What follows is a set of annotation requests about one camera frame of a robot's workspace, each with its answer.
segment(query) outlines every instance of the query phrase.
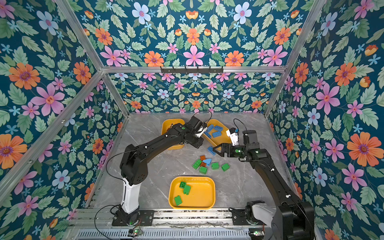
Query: pink flower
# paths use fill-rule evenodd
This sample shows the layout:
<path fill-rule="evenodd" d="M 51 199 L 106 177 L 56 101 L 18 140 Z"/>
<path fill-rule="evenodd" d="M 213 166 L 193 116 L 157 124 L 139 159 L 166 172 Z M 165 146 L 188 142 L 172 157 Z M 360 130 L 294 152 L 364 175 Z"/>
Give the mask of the pink flower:
<path fill-rule="evenodd" d="M 341 203 L 346 205 L 348 211 L 350 211 L 351 209 L 353 209 L 354 211 L 358 210 L 358 208 L 355 206 L 358 201 L 354 198 L 351 199 L 351 194 L 349 192 L 347 192 L 347 194 L 342 193 L 341 197 L 344 198 L 341 200 Z"/>
<path fill-rule="evenodd" d="M 152 82 L 152 79 L 156 79 L 155 73 L 144 73 L 144 79 L 147 79 Z"/>
<path fill-rule="evenodd" d="M 120 50 L 120 57 L 124 57 L 124 59 L 125 60 L 127 60 L 127 59 L 131 59 L 131 53 L 130 52 L 127 52 L 127 50 L 126 49 L 124 49 L 124 50 Z"/>
<path fill-rule="evenodd" d="M 212 51 L 212 54 L 214 54 L 214 53 L 218 53 L 219 49 L 220 47 L 217 45 L 217 43 L 215 43 L 215 45 L 211 44 L 211 48 L 209 50 Z"/>
<path fill-rule="evenodd" d="M 59 100 L 64 99 L 64 93 L 55 94 L 55 87 L 52 83 L 48 84 L 47 92 L 41 87 L 37 87 L 36 90 L 42 96 L 42 98 L 33 97 L 31 99 L 31 103 L 39 106 L 44 104 L 44 106 L 41 108 L 41 113 L 43 114 L 43 116 L 47 116 L 48 114 L 50 114 L 51 108 L 54 113 L 61 113 L 61 111 L 64 109 L 64 105 L 59 102 Z"/>
<path fill-rule="evenodd" d="M 325 84 L 324 78 L 317 79 L 317 83 L 314 85 L 316 90 L 318 91 L 319 89 L 323 89 L 323 85 Z"/>
<path fill-rule="evenodd" d="M 38 199 L 39 199 L 39 197 L 34 197 L 32 199 L 32 196 L 28 195 L 25 198 L 25 202 L 21 202 L 17 205 L 20 208 L 18 216 L 20 217 L 24 213 L 27 216 L 31 215 L 32 209 L 35 209 L 39 206 L 39 204 L 35 203 Z"/>
<path fill-rule="evenodd" d="M 299 102 L 300 101 L 300 97 L 302 95 L 303 95 L 303 93 L 301 93 L 301 87 L 299 87 L 299 88 L 295 87 L 295 91 L 292 93 L 293 101 Z"/>
<path fill-rule="evenodd" d="M 62 78 L 60 78 L 60 80 L 58 78 L 55 78 L 55 81 L 52 82 L 52 84 L 55 85 L 55 89 L 56 90 L 60 89 L 60 91 L 63 91 L 64 88 L 66 87 L 66 85 L 63 83 L 63 79 Z"/>
<path fill-rule="evenodd" d="M 31 178 L 34 178 L 37 174 L 37 171 L 32 171 L 25 175 L 20 182 L 17 184 L 15 187 L 15 194 L 18 195 L 19 193 L 22 192 L 24 186 L 25 187 L 33 187 L 33 181 L 30 180 Z"/>
<path fill-rule="evenodd" d="M 59 151 L 61 151 L 61 154 L 65 154 L 65 152 L 70 152 L 70 147 L 72 146 L 72 144 L 68 143 L 68 141 L 65 141 L 65 142 L 61 142 L 60 143 L 60 146 L 59 147 Z"/>
<path fill-rule="evenodd" d="M 330 149 L 325 152 L 325 155 L 330 156 L 332 155 L 333 162 L 337 161 L 337 157 L 340 159 L 344 159 L 344 154 L 342 154 L 340 151 L 344 149 L 344 145 L 339 143 L 336 145 L 336 139 L 332 139 L 331 141 L 332 145 L 329 142 L 325 143 L 325 146 Z"/>
<path fill-rule="evenodd" d="M 0 17 L 5 18 L 6 16 L 15 19 L 14 15 L 11 13 L 15 9 L 11 5 L 6 5 L 6 0 L 0 0 Z"/>
<path fill-rule="evenodd" d="M 361 6 L 356 7 L 354 10 L 354 12 L 357 13 L 355 16 L 355 20 L 358 19 L 360 16 L 361 18 L 365 18 L 365 16 L 367 15 L 367 11 L 373 8 L 374 6 L 375 4 L 372 2 L 372 0 L 361 0 Z"/>
<path fill-rule="evenodd" d="M 168 50 L 169 50 L 169 53 L 175 53 L 176 54 L 176 51 L 178 51 L 179 49 L 176 47 L 176 44 L 169 44 L 168 46 Z"/>
<path fill-rule="evenodd" d="M 120 67 L 121 66 L 120 63 L 127 62 L 126 60 L 119 58 L 120 57 L 119 50 L 114 50 L 112 53 L 112 50 L 108 46 L 105 46 L 104 50 L 106 51 L 106 53 L 101 52 L 100 55 L 103 56 L 104 58 L 108 58 L 107 60 L 108 66 L 112 66 L 113 64 L 115 64 L 116 67 Z"/>
<path fill-rule="evenodd" d="M 147 82 L 143 82 L 143 81 L 140 81 L 139 86 L 144 90 L 148 87 Z"/>
<path fill-rule="evenodd" d="M 252 87 L 251 80 L 249 80 L 248 82 L 245 81 L 243 87 L 245 87 L 245 89 L 247 89 L 247 88 L 251 88 L 251 87 Z"/>
<path fill-rule="evenodd" d="M 260 52 L 257 52 L 257 55 L 257 58 L 264 59 L 267 56 L 267 51 L 262 48 Z"/>
<path fill-rule="evenodd" d="M 53 148 L 53 144 L 50 143 L 48 144 L 47 148 L 44 150 L 43 154 L 41 154 L 38 158 L 39 162 L 43 162 L 45 157 L 52 157 L 52 152 L 51 151 L 48 151 L 48 150 L 51 150 Z"/>
<path fill-rule="evenodd" d="M 285 80 L 285 90 L 288 90 L 288 92 L 291 90 L 291 88 L 293 87 L 293 77 L 289 77 L 287 78 L 287 80 Z"/>
<path fill-rule="evenodd" d="M 283 64 L 283 61 L 280 58 L 285 57 L 288 52 L 281 52 L 283 50 L 283 45 L 280 45 L 276 48 L 276 51 L 273 51 L 272 49 L 268 49 L 268 58 L 265 58 L 263 60 L 263 63 L 269 63 L 268 66 L 274 66 Z"/>
<path fill-rule="evenodd" d="M 247 73 L 235 73 L 235 78 L 238 78 L 241 81 L 243 78 L 247 78 Z"/>
<path fill-rule="evenodd" d="M 217 88 L 216 83 L 214 83 L 212 81 L 210 83 L 208 83 L 207 86 L 208 86 L 208 89 L 211 89 L 211 90 Z"/>
<path fill-rule="evenodd" d="M 339 92 L 339 88 L 340 88 L 339 86 L 336 86 L 336 87 L 333 87 L 331 91 L 329 91 L 329 84 L 325 83 L 323 87 L 324 93 L 321 93 L 321 92 L 316 93 L 316 98 L 321 100 L 320 102 L 317 103 L 316 109 L 322 109 L 324 106 L 324 112 L 326 115 L 328 115 L 329 112 L 331 111 L 330 105 L 334 107 L 339 106 L 340 105 L 339 99 L 333 98 L 333 96 L 335 96 Z"/>
<path fill-rule="evenodd" d="M 203 65 L 203 61 L 200 58 L 204 56 L 204 53 L 197 52 L 197 47 L 195 45 L 192 45 L 190 50 L 191 50 L 191 53 L 189 52 L 183 53 L 184 57 L 189 58 L 185 64 L 187 66 L 192 65 L 192 63 L 193 63 L 193 66 L 196 66 L 196 64 Z"/>
<path fill-rule="evenodd" d="M 92 109 L 91 106 L 85 108 L 85 115 L 88 116 L 89 118 L 93 117 L 95 114 L 94 114 L 94 111 L 95 109 Z"/>
<path fill-rule="evenodd" d="M 315 152 L 316 154 L 319 153 L 319 150 L 321 150 L 321 147 L 319 147 L 320 145 L 320 141 L 315 141 L 314 139 L 312 139 L 312 143 L 310 143 L 310 146 L 311 146 L 311 152 Z"/>
<path fill-rule="evenodd" d="M 23 112 L 24 116 L 27 116 L 29 114 L 29 117 L 33 119 L 35 115 L 40 115 L 40 113 L 37 111 L 39 109 L 39 106 L 34 106 L 31 102 L 28 103 L 28 106 L 23 105 L 22 109 L 25 111 Z"/>
<path fill-rule="evenodd" d="M 220 79 L 220 82 L 224 81 L 224 80 L 228 80 L 229 79 L 229 74 L 230 73 L 221 73 L 221 74 L 218 74 L 216 76 L 216 79 Z"/>
<path fill-rule="evenodd" d="M 175 89 L 177 89 L 177 90 L 184 89 L 183 86 L 184 86 L 184 84 L 182 84 L 180 81 L 175 83 Z"/>
<path fill-rule="evenodd" d="M 352 114 L 352 117 L 355 118 L 356 117 L 356 113 L 359 114 L 359 115 L 362 114 L 362 111 L 360 109 L 364 106 L 364 104 L 362 104 L 362 103 L 358 104 L 358 101 L 355 100 L 355 101 L 353 101 L 353 105 L 352 104 L 348 104 L 347 106 L 349 108 L 347 113 L 348 114 Z"/>
<path fill-rule="evenodd" d="M 355 191 L 359 190 L 359 184 L 363 187 L 367 186 L 364 179 L 360 178 L 364 175 L 364 171 L 362 169 L 355 171 L 355 167 L 351 163 L 348 164 L 348 169 L 349 171 L 346 168 L 341 170 L 344 175 L 347 175 L 347 177 L 344 178 L 344 183 L 350 184 L 352 182 L 352 187 Z"/>

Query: lego brick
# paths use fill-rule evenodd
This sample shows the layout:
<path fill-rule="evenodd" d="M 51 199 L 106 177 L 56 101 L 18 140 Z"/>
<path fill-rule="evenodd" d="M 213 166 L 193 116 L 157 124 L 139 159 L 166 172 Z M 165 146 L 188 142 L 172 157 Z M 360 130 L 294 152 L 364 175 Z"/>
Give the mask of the lego brick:
<path fill-rule="evenodd" d="M 218 164 L 218 162 L 213 162 L 212 163 L 212 170 L 216 170 L 216 169 L 218 169 L 220 166 L 219 166 L 219 164 Z"/>
<path fill-rule="evenodd" d="M 207 158 L 207 159 L 204 159 L 204 160 L 203 160 L 203 162 L 206 163 L 208 167 L 209 167 L 209 165 L 211 164 L 211 161 L 212 161 L 211 158 Z"/>
<path fill-rule="evenodd" d="M 206 167 L 201 167 L 199 172 L 202 173 L 202 174 L 207 174 L 207 168 Z"/>
<path fill-rule="evenodd" d="M 183 193 L 184 193 L 185 195 L 188 195 L 188 194 L 189 194 L 189 191 L 191 191 L 191 186 L 186 185 L 186 186 L 184 187 L 184 191 L 183 191 Z"/>
<path fill-rule="evenodd" d="M 216 155 L 216 153 L 214 152 L 214 148 L 213 148 L 212 146 L 210 146 L 210 147 L 208 148 L 208 151 L 209 151 L 210 153 L 212 153 L 213 156 Z"/>
<path fill-rule="evenodd" d="M 223 128 L 220 126 L 215 126 L 214 129 L 219 132 L 223 131 Z"/>
<path fill-rule="evenodd" d="M 196 162 L 192 165 L 192 167 L 193 167 L 194 169 L 197 169 L 197 168 L 200 166 L 201 163 L 202 163 L 202 161 L 201 161 L 200 159 L 198 159 L 198 160 L 196 160 Z"/>
<path fill-rule="evenodd" d="M 223 166 L 221 166 L 221 169 L 225 172 L 229 169 L 229 165 L 228 163 L 224 164 Z"/>
<path fill-rule="evenodd" d="M 221 132 L 213 132 L 212 133 L 212 137 L 220 137 L 221 136 Z"/>
<path fill-rule="evenodd" d="M 176 206 L 179 206 L 180 204 L 183 203 L 180 196 L 175 197 L 175 203 L 176 203 Z"/>

